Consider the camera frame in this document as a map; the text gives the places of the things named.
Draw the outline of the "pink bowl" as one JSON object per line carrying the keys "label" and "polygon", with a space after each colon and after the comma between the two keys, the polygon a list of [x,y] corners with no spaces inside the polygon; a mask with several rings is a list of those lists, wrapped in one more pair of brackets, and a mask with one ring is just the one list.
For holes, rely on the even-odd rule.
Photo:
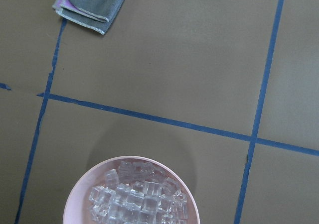
{"label": "pink bowl", "polygon": [[104,173],[113,168],[117,168],[122,161],[146,161],[154,164],[155,166],[161,167],[166,170],[167,175],[175,179],[184,193],[188,194],[187,208],[188,208],[188,223],[189,224],[200,224],[199,211],[195,202],[195,199],[189,190],[185,182],[171,169],[165,165],[140,156],[120,156],[105,160],[91,169],[89,169],[75,184],[69,197],[66,201],[63,223],[64,224],[93,224],[94,221],[90,218],[88,207],[89,207],[89,194],[93,186],[101,185],[104,181]]}

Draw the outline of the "pile of clear ice cubes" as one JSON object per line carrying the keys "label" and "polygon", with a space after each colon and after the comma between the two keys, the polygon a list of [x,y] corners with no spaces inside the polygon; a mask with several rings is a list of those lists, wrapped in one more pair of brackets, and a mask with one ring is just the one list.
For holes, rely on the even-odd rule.
{"label": "pile of clear ice cubes", "polygon": [[120,162],[88,199],[98,224],[186,224],[189,218],[188,196],[179,182],[151,162]]}

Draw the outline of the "grey folded cloth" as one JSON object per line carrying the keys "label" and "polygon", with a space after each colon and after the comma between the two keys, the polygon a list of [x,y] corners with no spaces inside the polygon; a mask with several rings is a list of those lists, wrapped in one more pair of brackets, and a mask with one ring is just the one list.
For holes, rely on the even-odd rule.
{"label": "grey folded cloth", "polygon": [[124,0],[56,0],[52,5],[61,17],[104,35]]}

